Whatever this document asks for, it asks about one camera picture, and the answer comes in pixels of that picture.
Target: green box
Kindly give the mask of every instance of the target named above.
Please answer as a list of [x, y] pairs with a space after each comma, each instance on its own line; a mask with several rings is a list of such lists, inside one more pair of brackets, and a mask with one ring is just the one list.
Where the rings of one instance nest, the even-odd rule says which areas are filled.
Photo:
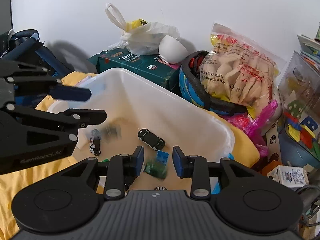
[[179, 87], [180, 64], [166, 64], [159, 55], [137, 56], [127, 49], [103, 51], [88, 59], [93, 63], [98, 73], [110, 68], [121, 67], [142, 76], [167, 90]]

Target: white plastic bag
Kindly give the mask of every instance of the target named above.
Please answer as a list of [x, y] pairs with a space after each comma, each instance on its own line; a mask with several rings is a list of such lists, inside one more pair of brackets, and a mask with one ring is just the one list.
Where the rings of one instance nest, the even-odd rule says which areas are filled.
[[120, 41], [109, 46], [108, 50], [127, 48], [130, 53], [136, 55], [157, 54], [159, 44], [164, 36], [169, 35], [180, 40], [180, 34], [176, 27], [157, 22], [150, 22], [136, 28], [128, 28], [130, 24], [124, 20], [119, 10], [110, 3], [106, 4], [106, 6], [105, 12], [110, 21], [123, 30]]

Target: pink plastic bag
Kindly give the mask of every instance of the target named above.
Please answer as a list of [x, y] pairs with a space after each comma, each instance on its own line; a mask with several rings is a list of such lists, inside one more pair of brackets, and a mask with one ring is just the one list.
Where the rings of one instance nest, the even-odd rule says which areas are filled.
[[277, 100], [271, 101], [269, 105], [263, 108], [259, 116], [252, 121], [247, 114], [235, 114], [231, 117], [222, 117], [235, 127], [242, 130], [250, 138], [258, 149], [260, 157], [266, 157], [268, 156], [269, 150], [261, 136], [260, 128], [275, 114], [277, 107]]

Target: white bowl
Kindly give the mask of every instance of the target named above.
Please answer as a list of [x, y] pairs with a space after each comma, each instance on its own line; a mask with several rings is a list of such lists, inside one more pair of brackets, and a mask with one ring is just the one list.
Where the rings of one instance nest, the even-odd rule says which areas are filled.
[[189, 55], [187, 49], [175, 38], [166, 35], [159, 44], [159, 56], [170, 64], [178, 63]]

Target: clear plastic bag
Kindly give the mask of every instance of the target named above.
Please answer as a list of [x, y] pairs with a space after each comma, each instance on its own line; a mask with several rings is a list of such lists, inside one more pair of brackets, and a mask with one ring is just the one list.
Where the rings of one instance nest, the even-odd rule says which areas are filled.
[[261, 113], [272, 98], [273, 80], [285, 61], [249, 38], [215, 23], [212, 51], [200, 65], [200, 81], [214, 97], [253, 107]]
[[164, 36], [180, 39], [179, 31], [174, 26], [157, 22], [147, 23], [142, 19], [127, 23], [113, 4], [109, 3], [106, 6], [105, 12], [110, 21], [123, 30], [120, 41], [109, 46], [108, 50], [127, 48], [135, 55], [157, 54]]

